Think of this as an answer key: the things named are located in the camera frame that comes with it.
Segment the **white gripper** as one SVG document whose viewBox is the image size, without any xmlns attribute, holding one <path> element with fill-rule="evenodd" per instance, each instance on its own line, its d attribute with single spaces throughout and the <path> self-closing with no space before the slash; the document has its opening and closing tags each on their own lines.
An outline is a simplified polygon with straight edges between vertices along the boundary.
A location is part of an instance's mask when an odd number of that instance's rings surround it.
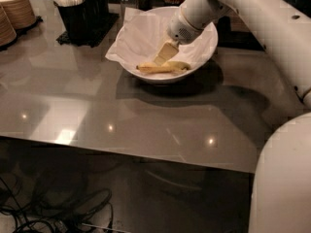
<svg viewBox="0 0 311 233">
<path fill-rule="evenodd" d="M 201 33 L 202 31 L 191 26 L 182 11 L 177 9 L 167 24 L 167 33 L 164 32 L 159 39 L 154 63 L 162 65 L 179 52 L 179 44 L 191 44 Z"/>
</svg>

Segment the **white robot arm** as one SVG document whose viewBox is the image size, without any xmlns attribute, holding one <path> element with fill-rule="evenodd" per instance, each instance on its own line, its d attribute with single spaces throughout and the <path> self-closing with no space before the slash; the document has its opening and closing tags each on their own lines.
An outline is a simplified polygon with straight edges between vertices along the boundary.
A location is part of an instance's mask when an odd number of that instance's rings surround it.
<svg viewBox="0 0 311 233">
<path fill-rule="evenodd" d="M 168 22 L 157 61 L 173 58 L 234 11 L 305 107 L 311 106 L 311 19 L 284 0 L 185 0 Z M 311 233 L 311 114 L 280 126 L 259 155 L 248 233 Z"/>
</svg>

